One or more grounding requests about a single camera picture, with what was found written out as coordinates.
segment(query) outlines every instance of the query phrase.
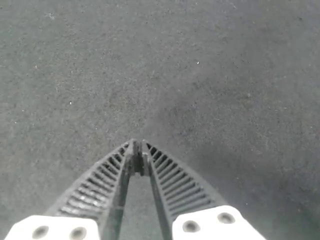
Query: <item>screw hole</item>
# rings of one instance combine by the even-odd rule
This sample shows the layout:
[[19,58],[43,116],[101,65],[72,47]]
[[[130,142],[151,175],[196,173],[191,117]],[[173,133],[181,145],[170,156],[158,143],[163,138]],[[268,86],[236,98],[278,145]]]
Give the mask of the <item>screw hole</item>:
[[223,223],[223,224],[233,224],[236,221],[234,216],[232,216],[227,212],[220,213],[218,215],[218,220],[220,223]]
[[33,239],[41,239],[45,235],[47,235],[48,231],[49,231],[48,226],[40,226],[36,230],[33,231],[32,238]]
[[82,240],[87,235],[87,230],[84,227],[77,227],[70,233],[71,240]]
[[186,221],[182,228],[186,233],[196,233],[200,231],[200,226],[195,221]]

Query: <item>gray carpet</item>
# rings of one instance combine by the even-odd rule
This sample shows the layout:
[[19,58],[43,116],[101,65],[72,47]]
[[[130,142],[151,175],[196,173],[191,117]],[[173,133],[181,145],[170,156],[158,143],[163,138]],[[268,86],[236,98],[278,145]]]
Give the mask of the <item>gray carpet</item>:
[[[0,237],[134,137],[188,163],[269,240],[319,239],[319,12],[319,0],[2,0]],[[130,183],[121,239],[161,239],[148,189]]]

